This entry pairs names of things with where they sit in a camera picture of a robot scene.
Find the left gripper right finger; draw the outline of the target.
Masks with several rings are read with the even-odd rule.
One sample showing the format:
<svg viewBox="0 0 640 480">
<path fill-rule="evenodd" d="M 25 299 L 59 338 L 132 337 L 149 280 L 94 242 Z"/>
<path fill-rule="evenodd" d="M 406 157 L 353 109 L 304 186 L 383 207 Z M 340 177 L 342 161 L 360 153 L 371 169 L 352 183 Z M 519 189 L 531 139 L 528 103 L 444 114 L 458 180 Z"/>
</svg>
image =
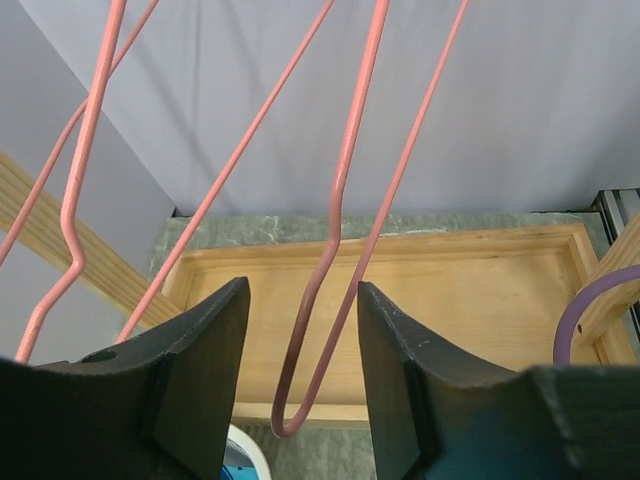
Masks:
<svg viewBox="0 0 640 480">
<path fill-rule="evenodd" d="M 404 313 L 374 284 L 358 337 L 381 479 L 635 479 L 639 371 L 481 359 Z"/>
</svg>

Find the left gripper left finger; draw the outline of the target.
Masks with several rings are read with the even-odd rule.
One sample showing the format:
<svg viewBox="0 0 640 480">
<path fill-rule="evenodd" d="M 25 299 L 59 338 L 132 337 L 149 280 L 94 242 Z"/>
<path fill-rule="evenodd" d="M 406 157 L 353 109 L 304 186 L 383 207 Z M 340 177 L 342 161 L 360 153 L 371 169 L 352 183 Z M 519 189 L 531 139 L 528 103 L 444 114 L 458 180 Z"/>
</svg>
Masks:
<svg viewBox="0 0 640 480">
<path fill-rule="evenodd" d="M 250 307 L 237 277 L 77 362 L 1 363 L 5 479 L 217 479 Z"/>
</svg>

